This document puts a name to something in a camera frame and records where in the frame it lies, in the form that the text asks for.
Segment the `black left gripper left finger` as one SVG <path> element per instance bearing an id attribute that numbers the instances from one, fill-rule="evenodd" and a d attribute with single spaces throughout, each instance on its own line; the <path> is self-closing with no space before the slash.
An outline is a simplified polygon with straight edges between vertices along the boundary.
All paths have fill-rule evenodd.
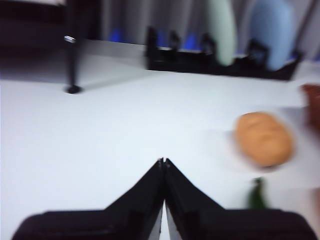
<path id="1" fill-rule="evenodd" d="M 161 221 L 164 202 L 164 161 L 101 210 L 47 211 L 27 217 L 14 240 L 147 240 Z"/>

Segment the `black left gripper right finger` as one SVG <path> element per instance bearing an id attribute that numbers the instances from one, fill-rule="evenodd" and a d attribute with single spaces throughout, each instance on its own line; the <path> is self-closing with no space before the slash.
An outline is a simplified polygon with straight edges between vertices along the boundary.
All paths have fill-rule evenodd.
<path id="1" fill-rule="evenodd" d="M 183 240 L 315 240 L 299 214 L 279 209 L 225 209 L 164 161 L 168 222 Z"/>

